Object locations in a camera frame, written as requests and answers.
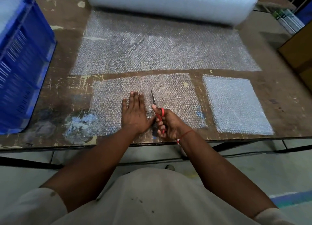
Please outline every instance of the brown box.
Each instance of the brown box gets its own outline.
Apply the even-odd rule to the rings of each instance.
[[[312,91],[312,22],[284,43],[278,51]]]

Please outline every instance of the red scissors handle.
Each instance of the red scissors handle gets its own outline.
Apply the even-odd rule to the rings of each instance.
[[[155,113],[156,117],[159,119],[159,121],[162,121],[162,117],[165,116],[165,109],[164,108],[160,108],[161,109],[161,116],[157,113]]]

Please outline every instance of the wooden table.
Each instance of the wooden table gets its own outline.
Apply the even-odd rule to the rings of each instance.
[[[85,7],[77,4],[85,2]],[[80,116],[90,108],[92,82],[128,76],[165,73],[189,73],[209,128],[197,132],[211,142],[226,142],[217,151],[264,139],[312,138],[312,96],[274,48],[290,36],[268,13],[253,11],[237,29],[251,56],[262,71],[213,69],[213,75],[245,78],[251,81],[275,135],[219,133],[213,122],[202,82],[205,70],[157,70],[122,74],[71,76],[91,7],[87,0],[37,0],[43,14],[54,27],[57,47],[41,90],[33,117],[24,132],[0,136],[2,152],[24,152],[92,147],[102,136],[86,137],[83,144],[65,140],[65,118]],[[131,146],[165,144],[140,137]]]

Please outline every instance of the shirt sleeve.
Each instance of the shirt sleeve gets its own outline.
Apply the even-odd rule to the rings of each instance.
[[[38,188],[22,195],[0,215],[0,224],[51,224],[67,214],[61,197],[48,188]]]
[[[278,208],[268,208],[255,217],[261,225],[294,225]]]

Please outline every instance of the scissors blade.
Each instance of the scissors blade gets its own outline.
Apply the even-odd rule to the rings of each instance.
[[[154,94],[153,94],[153,91],[152,91],[152,90],[151,90],[151,93],[152,93],[152,101],[153,101],[153,104],[156,105],[155,98],[154,98]]]

